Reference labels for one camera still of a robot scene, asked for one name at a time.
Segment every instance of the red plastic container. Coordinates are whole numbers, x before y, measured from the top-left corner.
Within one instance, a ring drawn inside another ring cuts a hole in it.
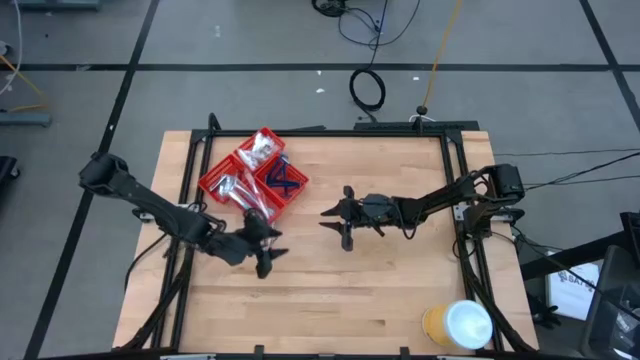
[[[273,165],[277,160],[278,157],[274,157],[273,159],[267,161],[264,166],[262,166],[256,172],[256,179],[258,179],[258,181],[260,182],[263,182],[267,187],[269,186],[267,185],[267,176],[269,175],[269,172],[271,171]],[[307,182],[309,182],[309,178],[291,164],[287,165],[285,175],[286,177],[284,179],[279,178],[278,180],[295,181],[300,184],[300,187],[297,189],[289,188],[287,191],[285,191],[283,187],[270,187],[269,189],[271,189],[271,191],[275,195],[277,195],[285,205],[289,205],[293,201],[293,199],[295,199],[296,196],[298,196],[302,192],[302,189],[304,189]]]
[[[267,127],[264,127],[262,129],[258,130],[258,132],[262,133],[262,135],[264,135],[264,136],[268,136],[271,139],[273,139],[273,142],[276,143],[276,145],[280,149],[278,151],[275,151],[273,154],[271,154],[271,156],[269,156],[269,158],[264,163],[259,165],[256,169],[254,169],[252,171],[253,173],[256,173],[256,172],[260,171],[261,169],[263,169],[267,165],[267,163],[269,163],[271,160],[277,158],[280,155],[280,153],[282,152],[282,150],[284,150],[284,146],[286,145],[284,143],[284,141],[282,141],[282,139],[280,139],[278,136],[276,136],[276,134],[274,134],[273,131],[271,131],[271,129],[269,129]],[[256,138],[256,134],[251,135],[250,138],[248,138],[245,142],[240,144],[238,149],[236,149],[234,151],[234,153],[236,154],[238,159],[242,160],[242,157],[240,157],[240,155],[238,155],[238,150],[251,150],[251,148],[253,147],[253,142],[255,141],[255,138]]]
[[[249,188],[249,183],[244,177],[244,169],[245,165],[240,159],[238,159],[233,154],[227,155],[220,163],[218,163],[213,169],[211,169],[198,181],[198,185],[217,202],[226,204],[229,202],[230,198],[221,197],[217,189],[211,189],[211,187],[215,186],[218,183],[222,175],[233,175],[238,177],[238,179],[242,181],[247,186],[247,188]],[[257,179],[255,180],[256,186],[258,186],[258,189],[264,194],[267,207],[273,209],[274,211],[274,213],[268,219],[268,222],[272,223],[282,214],[282,211],[284,210],[286,204],[276,194],[274,194],[266,184],[258,181]],[[238,208],[240,208],[240,206],[235,201],[233,203],[238,206]]]

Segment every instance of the wooden table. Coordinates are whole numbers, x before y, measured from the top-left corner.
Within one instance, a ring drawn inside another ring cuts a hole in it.
[[[178,200],[189,137],[190,132],[177,131],[164,136],[151,188],[170,201]],[[494,163],[487,133],[463,132],[463,138],[470,170]],[[242,140],[215,138],[211,165]],[[399,229],[385,228],[385,237],[371,229],[355,230],[350,253],[340,247],[339,234],[318,225],[320,212],[343,197],[343,185],[353,186],[356,197],[372,192],[420,197],[444,186],[439,140],[285,141],[291,162],[310,178],[276,223],[284,232],[278,247],[291,251],[275,262],[265,280],[255,275],[255,258],[231,268],[197,253],[180,351],[251,353],[254,345],[262,344],[269,353],[397,354],[400,346],[409,346],[412,354],[465,353],[440,347],[421,329],[427,308],[465,298],[460,265],[451,253],[455,235],[450,210],[430,216],[413,240],[406,240]],[[194,169],[199,169],[200,158]],[[197,170],[194,173],[191,196]],[[207,212],[225,219],[228,229],[241,225],[239,209],[206,201]],[[510,234],[504,224],[494,224],[493,231]],[[159,235],[155,224],[142,225],[137,253]],[[114,346],[129,340],[157,303],[166,246],[132,273]],[[485,250],[496,303],[523,339],[537,347],[514,246],[494,236],[485,240]],[[172,308],[165,344],[173,316]]]

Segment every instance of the plastic cup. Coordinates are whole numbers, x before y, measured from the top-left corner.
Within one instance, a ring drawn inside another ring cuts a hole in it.
[[[422,330],[439,345],[475,350],[491,340],[493,322],[480,304],[461,300],[425,311]]]

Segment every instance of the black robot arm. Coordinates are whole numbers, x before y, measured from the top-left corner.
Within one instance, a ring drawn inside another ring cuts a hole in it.
[[[93,194],[126,200],[152,214],[158,227],[170,236],[194,246],[229,265],[242,263],[256,255],[259,278],[272,269],[271,260],[284,255],[287,249],[271,249],[269,238],[282,235],[271,228],[259,211],[245,212],[244,228],[225,233],[226,222],[202,212],[173,205],[136,181],[128,172],[127,163],[108,153],[95,153],[80,172],[80,186]]]
[[[476,192],[478,184],[486,187],[485,193]],[[323,212],[322,216],[340,216],[345,222],[320,224],[338,231],[342,235],[342,248],[351,251],[352,228],[371,227],[381,236],[384,236],[383,226],[415,230],[429,215],[461,202],[471,203],[464,211],[465,230],[474,236],[487,235],[491,217],[502,207],[520,201],[524,197],[524,189],[518,168],[503,164],[472,171],[453,184],[419,199],[381,194],[368,194],[364,199],[355,199],[350,186],[344,187],[344,195],[345,198],[338,205]]]

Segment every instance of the floor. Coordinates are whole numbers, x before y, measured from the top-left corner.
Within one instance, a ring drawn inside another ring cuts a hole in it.
[[[382,0],[349,3],[381,15]],[[414,6],[391,0],[383,32],[398,33]],[[421,102],[429,73],[420,64],[433,61],[453,6],[423,0],[404,36],[378,51],[387,86],[380,121],[405,121]],[[465,0],[429,116],[477,120],[498,154],[639,147],[639,14],[640,2],[625,0]],[[148,36],[139,39],[145,24]],[[77,173],[101,143],[149,184],[163,132],[202,128],[212,111],[226,129],[349,129],[364,121],[348,79],[371,51],[344,40],[337,20],[308,1],[111,0],[99,12],[24,13],[23,27],[23,70],[47,94],[54,122],[0,128],[0,154],[17,157],[23,171],[0,208],[0,359],[25,355],[73,238],[82,197]],[[344,30],[370,39],[357,19],[345,18]],[[13,8],[3,1],[0,38],[14,42],[16,33]],[[2,81],[7,74],[0,72]],[[358,79],[356,90],[365,102],[378,96],[369,79]],[[0,108],[36,100],[17,80]],[[623,154],[498,161],[538,183]],[[631,159],[584,179],[636,175],[639,165]],[[637,184],[532,191],[520,203],[527,211],[521,228],[559,247],[616,232],[618,213],[640,208]],[[109,350],[139,228],[130,206],[93,199],[40,356]]]

